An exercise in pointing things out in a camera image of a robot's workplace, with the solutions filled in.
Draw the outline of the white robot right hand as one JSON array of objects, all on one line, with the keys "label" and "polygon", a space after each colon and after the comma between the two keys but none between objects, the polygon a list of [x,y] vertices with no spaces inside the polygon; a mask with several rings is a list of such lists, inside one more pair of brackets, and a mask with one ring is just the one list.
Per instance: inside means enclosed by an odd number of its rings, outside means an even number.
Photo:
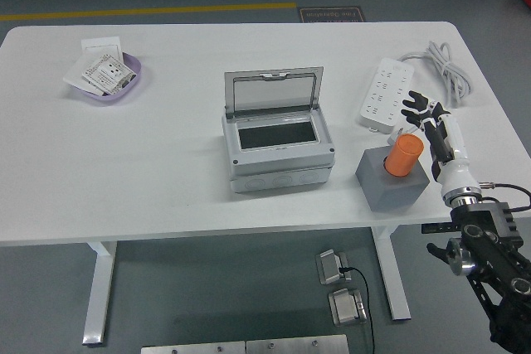
[{"label": "white robot right hand", "polygon": [[482,191],[470,173],[470,160],[457,119],[436,100],[412,90],[408,95],[409,98],[402,101],[402,114],[429,141],[431,173],[441,184],[445,205],[456,208],[479,202]]}]

